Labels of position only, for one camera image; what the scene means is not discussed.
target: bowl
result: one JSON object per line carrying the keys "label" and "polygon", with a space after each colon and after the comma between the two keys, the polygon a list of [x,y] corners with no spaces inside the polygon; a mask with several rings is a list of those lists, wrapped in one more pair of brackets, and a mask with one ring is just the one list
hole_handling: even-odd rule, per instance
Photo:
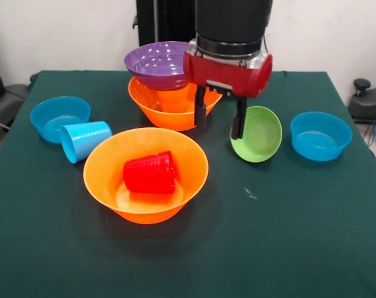
{"label": "bowl", "polygon": [[282,143],[282,124],[276,114],[261,106],[249,107],[246,112],[243,138],[231,144],[242,159],[260,163],[271,158]]}
{"label": "bowl", "polygon": [[295,151],[313,161],[336,159],[352,141],[352,130],[343,120],[322,112],[297,115],[290,129]]}
{"label": "bowl", "polygon": [[125,57],[125,66],[145,86],[156,90],[178,89],[188,84],[184,74],[186,42],[155,42],[136,48]]}
{"label": "bowl", "polygon": [[[165,151],[173,157],[176,190],[172,194],[128,191],[124,164]],[[197,143],[179,132],[156,127],[127,130],[108,138],[89,155],[83,170],[93,198],[137,224],[156,224],[176,215],[201,190],[207,175],[207,157]]]}
{"label": "bowl", "polygon": [[83,99],[60,96],[47,99],[34,107],[30,120],[42,138],[59,144],[62,126],[89,122],[90,113],[90,105]]}
{"label": "bowl", "polygon": [[[128,85],[128,92],[153,125],[181,132],[195,128],[194,103],[196,87],[195,84],[189,83],[185,88],[175,91],[156,91],[141,84],[138,79],[132,78]],[[169,113],[161,110],[161,99],[165,100],[171,93],[175,93],[176,98],[182,94],[181,100],[186,101],[184,112]],[[206,90],[205,103],[207,115],[221,97],[222,95],[219,93]]]}

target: black stand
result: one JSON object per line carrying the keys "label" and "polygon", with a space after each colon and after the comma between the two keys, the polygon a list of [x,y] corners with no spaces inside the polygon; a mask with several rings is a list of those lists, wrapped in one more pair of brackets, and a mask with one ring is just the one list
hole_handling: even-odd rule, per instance
{"label": "black stand", "polygon": [[0,77],[0,124],[8,126],[14,120],[28,96],[26,88],[27,86],[22,84],[4,87]]}

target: blue cup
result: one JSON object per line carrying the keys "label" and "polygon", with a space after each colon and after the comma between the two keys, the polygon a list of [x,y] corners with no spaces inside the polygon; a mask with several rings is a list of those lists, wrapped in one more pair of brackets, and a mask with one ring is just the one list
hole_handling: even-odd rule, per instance
{"label": "blue cup", "polygon": [[87,158],[102,141],[112,136],[104,121],[65,125],[61,128],[61,144],[71,163]]}

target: table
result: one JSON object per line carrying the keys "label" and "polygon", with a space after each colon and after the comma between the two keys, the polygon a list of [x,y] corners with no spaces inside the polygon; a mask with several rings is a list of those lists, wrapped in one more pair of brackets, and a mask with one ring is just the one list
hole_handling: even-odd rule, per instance
{"label": "table", "polygon": [[[205,150],[201,192],[171,220],[127,222],[84,187],[84,163],[29,121],[39,102],[87,100],[92,120],[114,133],[152,126],[130,99],[131,76],[44,71],[0,151],[0,297],[376,297],[376,160],[326,73],[273,73],[264,105],[284,128],[273,159],[239,159],[229,133],[235,102],[224,99],[206,130],[186,134]],[[354,139],[329,163],[298,156],[289,123],[324,111]]]}

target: cup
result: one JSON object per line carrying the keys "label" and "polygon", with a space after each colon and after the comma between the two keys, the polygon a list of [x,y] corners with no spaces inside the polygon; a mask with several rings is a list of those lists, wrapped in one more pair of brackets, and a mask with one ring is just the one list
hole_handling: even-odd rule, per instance
{"label": "cup", "polygon": [[189,87],[181,89],[157,91],[162,112],[165,113],[184,113],[188,104]]}
{"label": "cup", "polygon": [[71,163],[87,158],[96,146],[111,136],[111,129],[103,121],[65,125],[60,130],[61,144]]}
{"label": "cup", "polygon": [[130,160],[123,167],[123,180],[132,192],[174,192],[172,155],[170,151]]}

